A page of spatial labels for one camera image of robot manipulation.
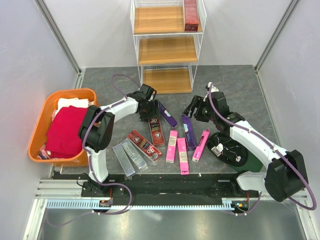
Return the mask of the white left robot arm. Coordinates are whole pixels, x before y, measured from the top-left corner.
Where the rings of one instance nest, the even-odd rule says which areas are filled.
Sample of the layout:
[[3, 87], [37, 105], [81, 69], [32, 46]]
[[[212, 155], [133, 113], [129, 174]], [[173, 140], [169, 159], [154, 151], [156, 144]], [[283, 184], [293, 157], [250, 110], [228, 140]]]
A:
[[139, 90], [126, 94], [121, 100], [106, 106], [91, 105], [79, 128], [78, 136], [87, 153], [89, 177], [95, 181], [92, 191], [99, 197], [106, 196], [110, 185], [105, 180], [107, 169], [106, 149], [112, 139], [114, 124], [132, 114], [147, 121], [160, 114], [157, 91], [143, 84]]

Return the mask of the red 3D toothpaste box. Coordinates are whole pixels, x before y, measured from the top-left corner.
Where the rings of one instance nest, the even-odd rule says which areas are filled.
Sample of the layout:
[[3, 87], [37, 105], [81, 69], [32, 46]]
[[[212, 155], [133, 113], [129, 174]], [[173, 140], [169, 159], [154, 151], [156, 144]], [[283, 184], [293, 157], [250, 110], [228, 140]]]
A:
[[127, 138], [135, 147], [137, 147], [139, 151], [141, 151], [147, 157], [147, 159], [152, 164], [155, 165], [157, 161], [161, 158], [161, 151], [159, 151], [152, 143], [150, 143], [135, 129], [127, 135]]
[[150, 118], [148, 124], [153, 145], [155, 147], [163, 147], [165, 145], [165, 138], [160, 119], [158, 117]]

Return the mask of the purple toothpaste box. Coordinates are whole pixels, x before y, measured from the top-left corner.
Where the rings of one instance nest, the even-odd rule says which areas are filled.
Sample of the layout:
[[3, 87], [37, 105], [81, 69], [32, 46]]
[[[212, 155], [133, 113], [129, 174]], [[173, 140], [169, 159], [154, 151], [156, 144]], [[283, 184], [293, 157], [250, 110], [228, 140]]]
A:
[[177, 120], [168, 112], [168, 110], [166, 109], [166, 107], [159, 102], [159, 112], [161, 117], [165, 120], [165, 122], [172, 128], [174, 129], [175, 127], [177, 127], [178, 122]]
[[185, 114], [181, 116], [181, 123], [182, 123], [182, 133], [186, 141], [187, 150], [194, 151], [197, 147], [197, 141], [192, 125], [192, 121], [188, 118]]

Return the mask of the large red toothpaste box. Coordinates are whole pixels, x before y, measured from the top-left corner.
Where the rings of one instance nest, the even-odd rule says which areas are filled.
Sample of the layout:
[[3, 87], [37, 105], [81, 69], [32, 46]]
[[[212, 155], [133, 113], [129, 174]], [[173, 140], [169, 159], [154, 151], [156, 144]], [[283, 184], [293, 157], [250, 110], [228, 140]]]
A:
[[197, 32], [199, 28], [198, 6], [196, 0], [183, 1], [184, 31]]

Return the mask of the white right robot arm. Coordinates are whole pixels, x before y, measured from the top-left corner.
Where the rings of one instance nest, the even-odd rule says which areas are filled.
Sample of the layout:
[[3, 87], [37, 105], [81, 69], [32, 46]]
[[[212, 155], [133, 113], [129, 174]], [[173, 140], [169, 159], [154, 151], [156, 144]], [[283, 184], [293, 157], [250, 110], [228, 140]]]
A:
[[257, 191], [282, 202], [310, 188], [303, 155], [278, 146], [256, 131], [242, 115], [230, 110], [223, 92], [195, 95], [183, 114], [214, 123], [217, 133], [209, 137], [207, 146], [237, 170], [236, 180], [229, 184], [233, 196]]

